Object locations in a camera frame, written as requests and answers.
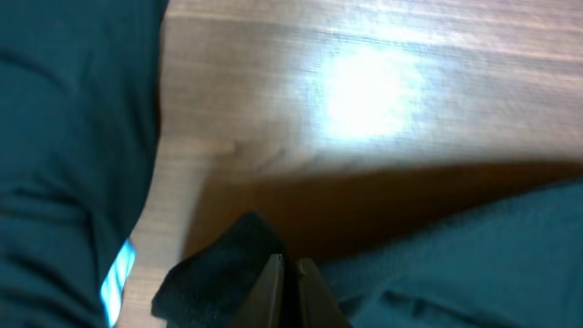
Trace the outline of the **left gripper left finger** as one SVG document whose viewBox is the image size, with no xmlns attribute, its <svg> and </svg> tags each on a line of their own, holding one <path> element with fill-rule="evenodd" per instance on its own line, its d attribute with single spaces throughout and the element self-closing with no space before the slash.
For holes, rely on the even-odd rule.
<svg viewBox="0 0 583 328">
<path fill-rule="evenodd" d="M 278 328 L 280 326 L 284 269 L 283 256 L 272 254 L 234 316 L 231 328 Z"/>
</svg>

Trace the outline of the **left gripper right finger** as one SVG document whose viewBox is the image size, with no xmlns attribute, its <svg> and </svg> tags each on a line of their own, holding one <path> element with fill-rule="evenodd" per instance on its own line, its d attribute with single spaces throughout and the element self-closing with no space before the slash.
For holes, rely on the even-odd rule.
<svg viewBox="0 0 583 328">
<path fill-rule="evenodd" d="M 303 328 L 352 328 L 313 260 L 297 261 Z"/>
</svg>

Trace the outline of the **black t-shirt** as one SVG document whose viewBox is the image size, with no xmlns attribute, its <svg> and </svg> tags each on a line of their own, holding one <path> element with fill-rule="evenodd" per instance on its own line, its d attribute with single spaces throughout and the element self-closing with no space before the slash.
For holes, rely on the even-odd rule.
<svg viewBox="0 0 583 328">
<path fill-rule="evenodd" d="M 280 326 L 298 327 L 297 263 L 254 213 L 172 268 L 151 312 L 170 327 L 229 327 L 272 254 L 285 264 Z M 507 198 L 315 265 L 352 327 L 579 327 L 582 185 Z"/>
</svg>

